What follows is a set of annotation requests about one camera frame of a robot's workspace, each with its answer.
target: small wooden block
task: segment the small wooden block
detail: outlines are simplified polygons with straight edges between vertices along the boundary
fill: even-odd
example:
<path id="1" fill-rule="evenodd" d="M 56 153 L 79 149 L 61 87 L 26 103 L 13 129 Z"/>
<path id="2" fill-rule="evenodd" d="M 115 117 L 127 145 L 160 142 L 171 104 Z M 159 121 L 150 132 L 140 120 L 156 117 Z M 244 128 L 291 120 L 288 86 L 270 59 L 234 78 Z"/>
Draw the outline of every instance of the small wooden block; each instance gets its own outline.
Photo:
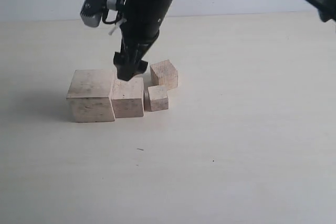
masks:
<path id="1" fill-rule="evenodd" d="M 116 118 L 138 118 L 143 113 L 143 78 L 130 81 L 116 80 L 112 95 L 112 105 Z"/>
<path id="2" fill-rule="evenodd" d="M 164 85 L 148 87 L 148 95 L 151 111 L 169 108 L 167 88 Z"/>
<path id="3" fill-rule="evenodd" d="M 177 70 L 169 60 L 151 65 L 151 77 L 154 85 L 165 85 L 167 90 L 177 88 Z"/>
<path id="4" fill-rule="evenodd" d="M 113 70 L 76 70 L 67 100 L 78 123 L 115 121 L 111 103 Z"/>

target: white table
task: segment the white table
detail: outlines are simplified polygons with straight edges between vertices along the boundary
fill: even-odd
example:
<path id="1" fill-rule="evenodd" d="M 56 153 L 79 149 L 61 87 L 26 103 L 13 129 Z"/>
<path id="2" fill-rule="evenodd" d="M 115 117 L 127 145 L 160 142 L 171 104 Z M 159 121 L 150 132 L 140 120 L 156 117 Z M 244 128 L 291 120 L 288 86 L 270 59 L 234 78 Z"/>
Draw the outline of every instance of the white table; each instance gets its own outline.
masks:
<path id="1" fill-rule="evenodd" d="M 336 222 L 334 24 L 166 19 L 145 59 L 179 70 L 171 108 L 72 123 L 71 77 L 112 66 L 107 33 L 0 23 L 0 223 Z"/>

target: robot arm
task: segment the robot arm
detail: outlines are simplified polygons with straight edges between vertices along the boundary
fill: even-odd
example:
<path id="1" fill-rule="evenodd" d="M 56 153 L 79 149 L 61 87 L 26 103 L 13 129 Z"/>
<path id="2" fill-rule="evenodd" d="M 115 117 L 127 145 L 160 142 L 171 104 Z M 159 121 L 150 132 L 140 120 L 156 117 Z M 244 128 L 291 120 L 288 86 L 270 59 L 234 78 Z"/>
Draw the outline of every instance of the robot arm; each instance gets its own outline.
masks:
<path id="1" fill-rule="evenodd" d="M 81 17 L 90 27 L 105 24 L 120 25 L 122 42 L 120 52 L 114 55 L 118 78 L 129 81 L 144 73 L 148 63 L 143 56 L 159 36 L 162 21 L 173 0 L 85 0 Z M 336 0 L 307 0 L 320 11 L 320 18 L 326 22 L 335 19 Z M 116 20 L 108 22 L 109 10 L 118 12 Z"/>

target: large wooden block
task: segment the large wooden block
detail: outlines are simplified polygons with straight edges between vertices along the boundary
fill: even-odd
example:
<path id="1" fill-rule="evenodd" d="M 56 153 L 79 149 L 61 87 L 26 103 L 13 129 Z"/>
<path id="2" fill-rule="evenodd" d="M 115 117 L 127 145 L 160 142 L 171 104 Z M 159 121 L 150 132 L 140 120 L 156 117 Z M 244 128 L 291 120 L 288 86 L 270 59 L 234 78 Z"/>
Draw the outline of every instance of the large wooden block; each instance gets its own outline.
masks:
<path id="1" fill-rule="evenodd" d="M 151 111 L 167 110 L 169 108 L 165 85 L 148 87 L 148 96 Z"/>
<path id="2" fill-rule="evenodd" d="M 133 78 L 128 82 L 116 80 L 112 95 L 116 118 L 142 117 L 143 91 L 143 78 Z"/>
<path id="3" fill-rule="evenodd" d="M 154 85 L 165 85 L 168 90 L 178 86 L 177 70 L 169 60 L 152 64 L 151 77 Z"/>
<path id="4" fill-rule="evenodd" d="M 111 103 L 116 73 L 113 70 L 76 70 L 67 100 L 78 123 L 113 122 Z"/>

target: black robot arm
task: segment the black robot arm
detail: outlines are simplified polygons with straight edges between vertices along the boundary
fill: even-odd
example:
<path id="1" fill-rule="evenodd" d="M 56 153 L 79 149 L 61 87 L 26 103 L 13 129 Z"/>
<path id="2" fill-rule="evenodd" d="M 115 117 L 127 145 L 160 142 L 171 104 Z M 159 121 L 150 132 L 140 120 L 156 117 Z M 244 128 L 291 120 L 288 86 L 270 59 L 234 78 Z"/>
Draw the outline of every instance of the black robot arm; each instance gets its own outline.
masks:
<path id="1" fill-rule="evenodd" d="M 120 25 L 122 42 L 120 52 L 114 55 L 118 78 L 128 81 L 144 73 L 148 63 L 142 58 L 159 36 L 162 21 L 173 0 L 85 0 L 81 17 L 84 23 L 97 27 L 100 20 Z M 336 0 L 307 0 L 320 13 L 322 21 L 335 18 Z M 118 12 L 116 20 L 108 22 L 109 10 Z"/>

